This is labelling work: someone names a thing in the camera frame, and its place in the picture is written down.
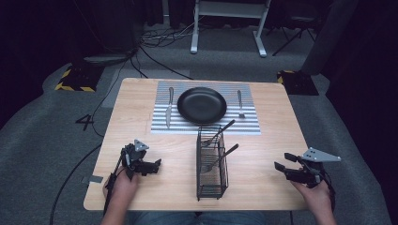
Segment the black cable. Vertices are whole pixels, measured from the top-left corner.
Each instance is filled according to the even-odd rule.
[[[135,70],[137,70],[140,74],[141,74],[141,77],[145,77],[145,78],[148,78],[142,71],[141,71],[141,69],[139,69],[139,68],[137,68],[133,63],[132,63],[132,59],[130,58],[130,62],[131,62],[131,65],[135,68]]]
[[[328,185],[329,188],[329,196],[330,196],[330,203],[331,203],[331,211],[334,212],[334,208],[336,206],[336,191],[334,190],[334,187],[331,185],[331,179],[330,176],[327,172],[325,172],[325,175],[329,178],[326,179],[326,177],[324,175],[322,175],[321,173],[319,174],[319,176],[325,181],[325,183]]]
[[[62,190],[64,189],[65,185],[67,184],[68,180],[72,177],[73,173],[76,171],[76,169],[80,166],[80,164],[82,164],[82,162],[85,161],[86,158],[88,158],[93,152],[95,152],[97,149],[99,149],[102,146],[102,143],[100,143],[97,147],[95,147],[94,149],[92,149],[87,155],[85,155],[80,161],[79,163],[73,168],[73,170],[70,172],[70,174],[68,175],[67,179],[64,181],[64,184],[62,184],[62,187],[59,189],[58,194],[56,195],[54,204],[53,204],[53,209],[51,211],[51,215],[50,215],[50,225],[53,225],[53,221],[54,221],[54,212],[55,212],[55,207],[56,204],[58,202],[59,196],[61,195]]]
[[[293,212],[292,211],[290,211],[290,224],[291,225],[295,224],[294,221],[293,221]]]
[[[140,61],[138,60],[138,53],[135,54],[135,60],[138,63],[138,69],[141,70],[141,64],[140,64]]]
[[[155,63],[157,63],[157,64],[163,66],[164,68],[169,69],[170,71],[172,71],[172,72],[174,72],[174,73],[176,73],[176,74],[178,74],[178,75],[180,75],[180,76],[182,76],[182,77],[185,77],[185,78],[187,78],[187,79],[189,79],[189,80],[193,80],[193,78],[190,78],[190,77],[188,77],[188,76],[186,76],[186,75],[184,75],[184,74],[181,74],[181,73],[179,73],[179,72],[173,70],[172,68],[169,68],[169,67],[167,67],[166,65],[164,65],[164,64],[162,64],[162,63],[160,63],[160,62],[158,62],[157,60],[155,60],[154,58],[152,58],[152,57],[143,49],[143,47],[140,46],[140,49],[146,54],[146,56],[148,56],[148,58],[152,59]]]
[[[123,157],[123,155],[121,155],[119,157],[119,161],[116,163],[115,171],[113,173],[111,173],[111,175],[109,176],[108,184],[106,185],[106,188],[108,189],[108,193],[106,194],[105,204],[103,206],[103,215],[104,216],[106,214],[106,211],[108,210],[108,205],[112,198],[112,191],[114,190],[114,185],[115,185],[115,182],[116,182],[116,179],[118,176],[118,174],[116,174],[116,173],[117,173],[117,170],[119,169],[119,165],[120,165],[120,162],[122,161],[122,157]]]
[[[182,38],[184,38],[184,37],[186,37],[186,36],[188,36],[188,35],[191,35],[191,34],[184,34],[185,32],[189,32],[189,31],[191,31],[193,28],[191,27],[191,25],[189,25],[189,26],[187,26],[187,27],[185,27],[185,28],[183,28],[183,29],[180,29],[180,30],[178,30],[178,31],[174,31],[174,32],[172,32],[172,33],[169,33],[169,34],[165,34],[169,29],[166,29],[164,32],[163,32],[163,34],[161,34],[161,35],[158,35],[158,30],[155,30],[155,31],[147,31],[147,33],[149,32],[149,34],[147,35],[147,34],[143,34],[143,40],[145,41],[145,43],[143,44],[144,46],[146,46],[146,47],[148,47],[148,48],[157,48],[157,47],[166,47],[166,46],[168,46],[168,45],[171,45],[171,44],[173,44],[176,40],[180,40],[180,39],[182,39]],[[151,39],[156,39],[157,40],[157,42],[158,43],[155,43],[155,44],[153,44],[153,43],[147,43],[147,41],[148,40],[151,40]],[[165,42],[165,41],[170,41],[169,43],[166,43],[166,44],[163,44],[163,45],[161,45],[163,42]]]
[[[126,170],[126,167],[124,167],[124,168],[117,174],[117,176],[119,176],[122,172],[124,172],[124,170]]]
[[[99,105],[97,106],[96,110],[93,112],[93,116],[92,116],[93,123],[91,123],[91,127],[94,129],[94,132],[96,132],[96,134],[99,135],[99,136],[102,137],[102,138],[104,137],[104,135],[99,134],[99,133],[97,132],[96,128],[94,127],[94,115],[96,114],[96,111],[98,110],[98,108],[100,107],[100,105],[102,104],[102,102],[103,102],[103,101],[109,96],[109,94],[111,93],[111,91],[112,91],[112,89],[114,88],[114,86],[115,86],[117,80],[118,80],[119,77],[120,77],[120,71],[121,71],[121,70],[123,69],[123,67],[126,65],[126,62],[127,62],[128,60],[129,60],[129,59],[126,59],[126,60],[124,61],[123,66],[120,68],[119,72],[117,73],[117,77],[116,77],[114,83],[112,84],[111,88],[109,89],[108,93],[107,93],[106,96],[102,99],[102,101],[99,103]]]

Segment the human hand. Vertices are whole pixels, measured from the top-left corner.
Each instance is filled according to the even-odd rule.
[[[325,181],[313,188],[308,188],[301,183],[290,182],[301,193],[318,224],[336,224],[331,210],[329,188]]]
[[[138,174],[135,174],[130,180],[124,170],[126,170],[124,167],[119,167],[117,169],[117,178],[112,191],[112,200],[115,199],[115,201],[118,201],[120,205],[128,207],[138,189]],[[109,177],[102,187],[105,199],[108,194],[108,189],[106,188],[108,182]]]
[[[138,189],[138,174],[135,174],[130,180],[124,170],[124,167],[119,167],[117,169],[117,178],[112,190],[111,200],[108,205],[108,210],[102,219],[101,225],[116,225],[124,223],[126,211],[128,210],[135,192]],[[108,195],[108,189],[106,186],[108,185],[109,178],[110,177],[108,177],[108,180],[102,187],[105,199]]]

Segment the utensil in rack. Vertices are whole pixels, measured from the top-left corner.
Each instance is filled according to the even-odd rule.
[[[213,139],[215,139],[219,134],[223,133],[226,129],[231,127],[234,123],[235,119],[231,120],[231,122],[229,122],[227,125],[225,125],[225,127],[220,129],[219,132],[217,132],[211,139],[202,142],[202,146],[209,146],[213,142]]]
[[[200,173],[207,173],[213,169],[213,166],[215,166],[219,161],[222,161],[223,158],[228,156],[230,153],[232,153],[235,149],[239,148],[239,144],[235,144],[232,148],[230,148],[224,155],[222,155],[220,158],[215,160],[213,163],[209,165],[202,165]]]
[[[237,90],[237,99],[239,100],[239,118],[245,118],[245,113],[242,110],[242,94]]]

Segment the metal stand leg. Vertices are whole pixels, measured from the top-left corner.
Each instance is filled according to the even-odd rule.
[[[258,29],[257,31],[253,31],[254,40],[257,44],[258,52],[260,53],[261,57],[267,56],[266,49],[264,48],[263,41],[261,40],[261,32],[263,31],[264,22],[266,21],[267,14],[268,8],[264,7],[263,16],[261,17],[260,23],[258,24]]]
[[[292,40],[294,40],[295,38],[300,36],[303,31],[304,30],[300,30],[298,33],[296,33],[292,38],[290,38],[286,43],[284,43],[284,45],[281,48],[279,48],[272,56],[275,56],[280,50],[282,50],[284,47],[286,47],[286,45],[288,45],[290,42],[292,42]]]
[[[307,29],[307,31],[308,31],[308,34],[310,35],[310,37],[313,39],[313,41],[315,41],[315,38],[314,38],[313,34],[311,34],[311,31],[309,29]]]
[[[192,43],[191,43],[191,53],[198,52],[198,38],[199,38],[198,26],[199,26],[199,0],[196,0],[194,26],[193,26]]]

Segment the black wire rack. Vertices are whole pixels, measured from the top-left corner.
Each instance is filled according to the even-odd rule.
[[[224,140],[219,127],[199,127],[196,142],[196,195],[200,198],[222,197],[228,188]]]

